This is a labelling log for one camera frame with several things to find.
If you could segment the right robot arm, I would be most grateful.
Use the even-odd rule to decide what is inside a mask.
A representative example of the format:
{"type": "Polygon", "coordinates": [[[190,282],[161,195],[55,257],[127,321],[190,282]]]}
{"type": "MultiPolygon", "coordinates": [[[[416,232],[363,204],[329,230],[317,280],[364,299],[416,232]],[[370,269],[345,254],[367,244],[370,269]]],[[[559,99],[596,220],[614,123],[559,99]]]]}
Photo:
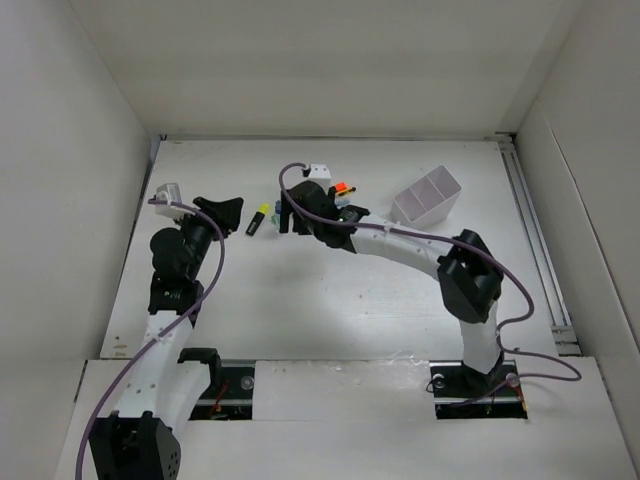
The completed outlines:
{"type": "Polygon", "coordinates": [[[305,180],[281,192],[280,231],[312,235],[325,246],[353,254],[372,255],[411,267],[436,280],[446,310],[459,321],[463,358],[461,397],[493,389],[504,360],[497,340],[497,301],[504,274],[474,231],[465,229],[439,241],[405,235],[369,210],[337,207],[334,195],[305,180]]]}

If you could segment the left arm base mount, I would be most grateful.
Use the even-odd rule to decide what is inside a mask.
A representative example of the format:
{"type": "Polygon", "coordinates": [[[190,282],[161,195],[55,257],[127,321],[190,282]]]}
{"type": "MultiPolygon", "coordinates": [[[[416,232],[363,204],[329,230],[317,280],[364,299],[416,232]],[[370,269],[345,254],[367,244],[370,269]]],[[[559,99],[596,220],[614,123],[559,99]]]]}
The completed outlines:
{"type": "Polygon", "coordinates": [[[252,419],[255,360],[223,360],[215,348],[186,348],[178,362],[199,362],[209,369],[209,387],[196,402],[190,420],[252,419]]]}

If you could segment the yellow cap highlighter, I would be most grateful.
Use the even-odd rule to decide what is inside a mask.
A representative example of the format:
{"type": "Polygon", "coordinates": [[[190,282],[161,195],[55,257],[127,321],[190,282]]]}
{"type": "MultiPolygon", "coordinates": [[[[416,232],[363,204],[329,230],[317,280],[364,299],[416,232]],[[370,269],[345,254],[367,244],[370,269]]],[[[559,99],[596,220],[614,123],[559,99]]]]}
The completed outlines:
{"type": "Polygon", "coordinates": [[[257,230],[259,229],[259,227],[261,226],[262,222],[266,218],[268,212],[269,212],[269,204],[268,203],[262,204],[256,210],[255,214],[251,218],[251,221],[249,222],[249,224],[247,226],[247,229],[245,231],[245,234],[247,236],[253,237],[256,234],[257,230]]]}

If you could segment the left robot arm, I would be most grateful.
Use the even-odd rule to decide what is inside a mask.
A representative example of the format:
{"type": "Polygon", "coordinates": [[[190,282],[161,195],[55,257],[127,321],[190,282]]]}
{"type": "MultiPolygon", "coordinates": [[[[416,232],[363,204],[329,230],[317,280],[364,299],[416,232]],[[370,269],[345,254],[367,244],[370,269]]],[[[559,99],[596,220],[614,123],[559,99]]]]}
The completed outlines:
{"type": "Polygon", "coordinates": [[[150,240],[153,274],[143,344],[90,416],[77,454],[77,478],[86,454],[100,479],[177,478],[179,432],[200,396],[222,387],[217,350],[189,349],[186,342],[213,290],[199,281],[199,271],[210,245],[223,245],[238,229],[244,201],[197,197],[185,205],[156,194],[149,202],[158,214],[178,217],[150,240]]]}

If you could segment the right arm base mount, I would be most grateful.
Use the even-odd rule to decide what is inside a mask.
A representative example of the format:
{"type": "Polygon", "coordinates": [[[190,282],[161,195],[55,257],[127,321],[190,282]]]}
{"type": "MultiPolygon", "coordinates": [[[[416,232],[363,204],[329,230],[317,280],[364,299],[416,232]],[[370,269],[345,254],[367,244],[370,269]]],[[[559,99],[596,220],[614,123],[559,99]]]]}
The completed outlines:
{"type": "Polygon", "coordinates": [[[512,377],[516,364],[507,360],[483,375],[461,361],[431,362],[425,390],[433,396],[438,420],[527,419],[521,387],[512,377]]]}

